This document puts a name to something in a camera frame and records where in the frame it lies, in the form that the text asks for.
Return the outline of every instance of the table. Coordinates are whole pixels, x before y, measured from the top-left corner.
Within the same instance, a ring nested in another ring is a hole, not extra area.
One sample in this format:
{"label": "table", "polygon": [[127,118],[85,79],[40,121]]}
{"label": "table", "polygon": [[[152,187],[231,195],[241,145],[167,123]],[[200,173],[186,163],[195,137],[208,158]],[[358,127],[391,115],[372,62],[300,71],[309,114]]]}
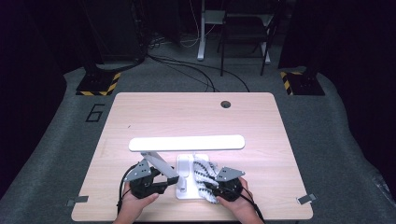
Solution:
{"label": "table", "polygon": [[[224,108],[222,102],[229,102]],[[282,119],[271,93],[265,92],[134,92],[119,93],[92,158],[76,203],[75,221],[110,221],[117,215],[120,180],[125,171],[143,158],[128,149],[133,137],[172,137],[241,134],[242,150],[206,151],[219,167],[245,171],[249,189],[265,219],[309,219],[310,203],[290,147]],[[176,166],[180,152],[161,152]],[[179,200],[176,186],[149,205],[140,221],[231,221],[233,215],[219,204],[205,200]]]}
{"label": "table", "polygon": [[[264,24],[268,23],[271,19],[269,15],[260,15],[262,18],[262,22]],[[206,33],[205,33],[205,25],[206,24],[222,24],[222,19],[224,18],[224,10],[206,10],[205,8],[205,0],[201,0],[201,33],[200,33],[200,42],[198,48],[198,61],[203,61],[205,57],[205,46],[206,46]],[[266,43],[262,43],[262,52],[265,52]],[[265,63],[269,64],[271,62],[269,53],[265,58]]]}

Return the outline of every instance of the person's right hand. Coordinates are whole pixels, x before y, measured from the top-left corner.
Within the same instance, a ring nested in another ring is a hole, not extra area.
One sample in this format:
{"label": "person's right hand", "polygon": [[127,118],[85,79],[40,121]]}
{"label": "person's right hand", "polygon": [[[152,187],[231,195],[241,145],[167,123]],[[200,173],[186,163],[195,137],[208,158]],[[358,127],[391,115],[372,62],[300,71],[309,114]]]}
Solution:
{"label": "person's right hand", "polygon": [[[250,200],[253,200],[249,196],[250,194],[251,197],[253,197],[253,194],[250,191],[248,191],[248,182],[242,177],[239,177],[239,180],[241,181],[241,184],[244,187],[244,189],[242,190],[242,195],[249,198]],[[228,208],[242,224],[263,223],[262,220],[257,215],[256,210],[254,210],[253,205],[250,202],[248,202],[246,199],[239,197],[234,202],[228,202],[225,199],[221,198],[220,196],[218,196],[217,199],[219,203],[222,204],[224,207]]]}

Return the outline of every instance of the chair seat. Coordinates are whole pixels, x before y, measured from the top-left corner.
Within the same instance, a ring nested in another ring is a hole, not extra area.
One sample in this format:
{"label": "chair seat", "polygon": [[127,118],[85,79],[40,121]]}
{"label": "chair seat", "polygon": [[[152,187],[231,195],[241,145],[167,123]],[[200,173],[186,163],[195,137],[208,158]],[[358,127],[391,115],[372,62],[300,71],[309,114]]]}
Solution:
{"label": "chair seat", "polygon": [[268,38],[262,19],[255,16],[227,18],[225,20],[224,35],[224,40],[228,43],[257,43],[265,42]]}

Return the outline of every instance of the white light bar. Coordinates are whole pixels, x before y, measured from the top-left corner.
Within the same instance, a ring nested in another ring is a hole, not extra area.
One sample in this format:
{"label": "white light bar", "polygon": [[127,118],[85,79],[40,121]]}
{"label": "white light bar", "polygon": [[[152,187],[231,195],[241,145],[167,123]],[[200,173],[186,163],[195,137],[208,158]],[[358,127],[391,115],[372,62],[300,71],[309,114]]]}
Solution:
{"label": "white light bar", "polygon": [[133,152],[237,150],[244,147],[245,138],[239,134],[181,137],[136,137],[129,143],[129,149]]}

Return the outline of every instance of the black and yellow hazard tape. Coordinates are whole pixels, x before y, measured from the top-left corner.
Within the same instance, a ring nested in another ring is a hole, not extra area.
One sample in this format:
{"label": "black and yellow hazard tape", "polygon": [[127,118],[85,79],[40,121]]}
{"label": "black and yellow hazard tape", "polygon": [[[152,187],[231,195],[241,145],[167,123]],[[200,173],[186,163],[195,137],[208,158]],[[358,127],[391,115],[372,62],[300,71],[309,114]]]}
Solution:
{"label": "black and yellow hazard tape", "polygon": [[116,89],[117,82],[119,81],[121,76],[121,73],[117,73],[114,77],[113,80],[111,81],[110,86],[106,91],[77,91],[76,95],[86,95],[86,96],[105,96],[105,95],[111,95],[113,93],[114,89]]}
{"label": "black and yellow hazard tape", "polygon": [[[290,83],[288,81],[287,74],[288,73],[286,73],[286,72],[281,72],[280,76],[282,77],[283,85],[285,86],[285,89],[286,89],[286,92],[288,93],[288,95],[293,95],[293,90],[291,89],[291,85],[290,85]],[[289,74],[301,75],[302,73],[300,73],[300,72],[291,72]]]}

